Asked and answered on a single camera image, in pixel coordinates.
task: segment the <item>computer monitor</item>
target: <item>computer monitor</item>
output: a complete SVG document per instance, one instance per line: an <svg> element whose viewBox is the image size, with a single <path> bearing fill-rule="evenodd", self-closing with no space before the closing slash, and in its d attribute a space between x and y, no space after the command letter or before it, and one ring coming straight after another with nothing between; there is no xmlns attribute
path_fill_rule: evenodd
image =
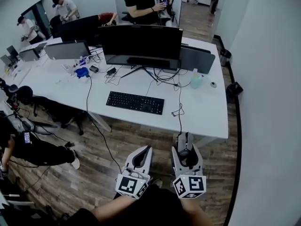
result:
<svg viewBox="0 0 301 226"><path fill-rule="evenodd" d="M50 44L44 50L50 59L80 59L91 55L85 41Z"/></svg>
<svg viewBox="0 0 301 226"><path fill-rule="evenodd" d="M100 26L98 15L81 18L57 27L57 36L63 42L84 40L88 46L97 46L101 42L97 28Z"/></svg>
<svg viewBox="0 0 301 226"><path fill-rule="evenodd" d="M2 56L0 59L7 66L11 66L13 64L13 62L9 59L9 57L7 55Z"/></svg>
<svg viewBox="0 0 301 226"><path fill-rule="evenodd" d="M6 50L13 57L17 57L19 55L18 52L15 50L14 46L9 46Z"/></svg>
<svg viewBox="0 0 301 226"><path fill-rule="evenodd" d="M177 70L183 30L179 28L120 25L99 28L108 65L140 65Z"/></svg>
<svg viewBox="0 0 301 226"><path fill-rule="evenodd" d="M20 52L19 56L25 62L36 61L40 58L33 48Z"/></svg>

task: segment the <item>keyboard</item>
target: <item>keyboard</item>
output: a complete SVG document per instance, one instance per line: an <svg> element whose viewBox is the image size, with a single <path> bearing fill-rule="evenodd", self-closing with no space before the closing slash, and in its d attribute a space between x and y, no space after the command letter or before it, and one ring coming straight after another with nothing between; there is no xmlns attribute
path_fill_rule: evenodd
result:
<svg viewBox="0 0 301 226"><path fill-rule="evenodd" d="M111 91L106 105L162 115L164 100Z"/></svg>

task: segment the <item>white desk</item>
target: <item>white desk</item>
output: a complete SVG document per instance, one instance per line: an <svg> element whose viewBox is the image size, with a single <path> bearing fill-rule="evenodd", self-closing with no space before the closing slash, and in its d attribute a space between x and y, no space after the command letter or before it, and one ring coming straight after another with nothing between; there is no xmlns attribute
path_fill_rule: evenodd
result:
<svg viewBox="0 0 301 226"><path fill-rule="evenodd" d="M190 86L182 88L181 103L185 111L185 114L181 115L182 131L205 136L198 146L210 143L217 138L225 140L228 138L227 102L217 48L214 44L187 38L183 38L182 42L193 47L210 50L216 56L210 73L205 75L204 82L198 89L192 89ZM71 78L61 64L73 65L74 60L48 59L43 66L33 66L21 85L30 86L37 96L44 96L61 104L86 110L90 79ZM98 64L98 67L101 72L109 68L105 59ZM123 66L117 75L122 76L129 71L129 66ZM140 70L122 78L118 86L105 84L104 75L105 73L91 74L93 86L88 99L88 110L105 130L111 131L111 128L99 115L170 131L180 131L179 118L171 114L179 109L180 91L174 91L172 85L162 83L157 86L155 81L152 83L147 96L165 99L163 114L155 115L106 106L110 91L145 96L153 80L146 72ZM190 71L181 75L182 86L187 85L191 77L192 72ZM215 82L217 88L211 87L211 82Z"/></svg>

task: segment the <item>white sneaker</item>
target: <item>white sneaker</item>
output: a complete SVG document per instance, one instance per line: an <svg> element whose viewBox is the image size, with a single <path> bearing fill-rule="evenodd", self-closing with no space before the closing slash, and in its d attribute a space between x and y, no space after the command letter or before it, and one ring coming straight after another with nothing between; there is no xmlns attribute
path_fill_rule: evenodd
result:
<svg viewBox="0 0 301 226"><path fill-rule="evenodd" d="M152 184L152 185L157 185L159 188L161 188L162 185L163 185L163 181L162 181L161 179L156 179L156 180L153 181L151 184Z"/></svg>
<svg viewBox="0 0 301 226"><path fill-rule="evenodd" d="M73 161L72 163L70 163L70 164L72 165L72 167L74 167L74 168L77 170L77 169L79 169L79 167L80 167L80 162L79 162L79 159L78 159L77 156L76 156L75 151L74 151L74 150L71 150L71 151L73 152L75 159L74 159L74 161Z"/></svg>

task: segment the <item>desk leg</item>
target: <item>desk leg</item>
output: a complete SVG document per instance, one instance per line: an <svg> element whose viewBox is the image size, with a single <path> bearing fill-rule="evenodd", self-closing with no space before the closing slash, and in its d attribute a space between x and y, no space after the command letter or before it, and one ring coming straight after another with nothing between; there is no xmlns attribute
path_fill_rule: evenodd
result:
<svg viewBox="0 0 301 226"><path fill-rule="evenodd" d="M89 112L89 115L92 116L92 118L94 120L96 120L96 122L103 128L105 129L107 132L111 132L112 128L103 120L103 118L98 115L98 114L94 114L92 112Z"/></svg>
<svg viewBox="0 0 301 226"><path fill-rule="evenodd" d="M197 148L200 148L202 146L205 146L205 145L207 145L209 143L213 143L213 142L216 142L216 141L218 141L218 139L216 137L204 137L203 139L201 139L200 141L198 141L194 145Z"/></svg>

